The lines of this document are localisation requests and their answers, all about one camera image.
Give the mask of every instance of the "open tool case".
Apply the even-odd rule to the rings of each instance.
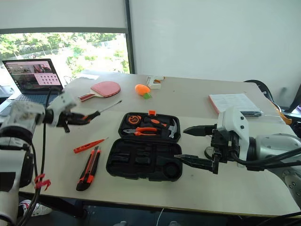
[[[165,126],[150,122],[158,120]],[[169,126],[176,130],[173,137]],[[155,135],[135,135],[125,130],[152,127],[157,131],[143,131],[142,133]],[[170,115],[149,115],[147,113],[127,113],[122,119],[118,130],[121,139],[114,142],[106,165],[112,176],[129,179],[148,178],[150,181],[176,181],[182,175],[182,163],[174,158],[175,154],[182,154],[177,144],[180,139],[179,119]]]

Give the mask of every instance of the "robotic arm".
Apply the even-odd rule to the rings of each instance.
[[[301,140],[299,138],[288,134],[249,137],[248,122],[235,108],[220,113],[215,125],[190,127],[184,130],[184,133],[194,136],[212,135],[211,146],[205,150],[206,153],[212,152],[211,159],[200,159],[198,156],[187,154],[175,155],[184,164],[209,170],[214,174],[218,174],[219,163],[227,163],[227,161],[237,161],[239,167],[246,166],[247,170],[251,171],[267,169],[285,183],[301,208]],[[292,150],[294,155],[284,157]]]
[[[36,125],[47,123],[70,132],[68,125],[88,124],[101,113],[96,111],[87,116],[71,113],[75,105],[66,92],[60,94],[47,109],[32,102],[13,103],[10,115],[0,128],[0,226],[16,223],[19,188],[31,182],[33,154],[30,149]]]

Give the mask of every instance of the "screwdriver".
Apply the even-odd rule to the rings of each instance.
[[[104,112],[104,111],[110,109],[111,107],[113,107],[113,106],[115,106],[115,105],[121,103],[121,102],[122,102],[122,100],[120,100],[120,101],[114,103],[114,104],[111,105],[111,106],[108,106],[108,107],[105,108],[105,109],[102,109],[101,111],[96,111],[96,112],[94,112],[94,113],[92,113],[92,114],[90,114],[90,115],[86,115],[86,116],[84,116],[84,117],[82,118],[82,120],[85,120],[85,121],[87,121],[87,122],[90,122],[90,121],[91,121],[92,119],[94,119],[96,116],[100,115],[101,112]]]

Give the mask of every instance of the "hammer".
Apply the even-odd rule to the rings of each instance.
[[[153,124],[155,127],[162,128],[162,129],[166,129],[167,126],[168,126],[166,123],[162,123],[162,122],[160,122],[160,121],[158,121],[156,119],[151,119],[149,117],[145,117],[144,118],[144,122],[149,122],[149,123]],[[173,119],[173,122],[174,122],[174,125],[168,127],[168,130],[170,130],[170,135],[168,137],[170,137],[170,138],[174,138],[174,134],[178,130],[177,123],[175,122],[174,119]]]
[[[177,123],[175,122],[175,120],[173,119],[174,121],[174,126],[169,126],[168,127],[168,130],[170,130],[170,135],[169,137],[170,138],[174,138],[174,134],[177,132],[178,130],[178,126],[177,126]]]

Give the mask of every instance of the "chair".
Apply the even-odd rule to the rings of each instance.
[[[275,103],[273,96],[271,94],[271,91],[269,90],[269,88],[266,86],[266,84],[264,84],[262,81],[259,80],[247,80],[245,82],[252,82],[255,83],[258,88],[260,89],[260,91],[264,94],[264,96],[270,101],[272,102],[273,105],[275,105],[275,107],[281,112],[281,108]]]
[[[296,109],[301,104],[301,85],[299,86],[299,89],[297,91],[297,94],[295,96],[295,99],[293,100],[292,104],[290,107],[285,110],[285,112],[291,113],[293,110]]]
[[[283,111],[281,110],[281,108],[275,103],[274,99],[273,99],[273,96],[269,90],[269,88],[262,82],[262,81],[259,81],[259,80],[247,80],[245,82],[253,82],[255,83],[258,88],[260,89],[260,91],[264,94],[264,96],[269,99],[280,111]],[[292,104],[289,106],[288,109],[284,109],[283,112],[286,112],[286,113],[291,113],[293,110],[296,109],[297,106],[299,106],[301,104],[301,85],[299,86],[299,89],[297,91],[297,94],[292,102]]]

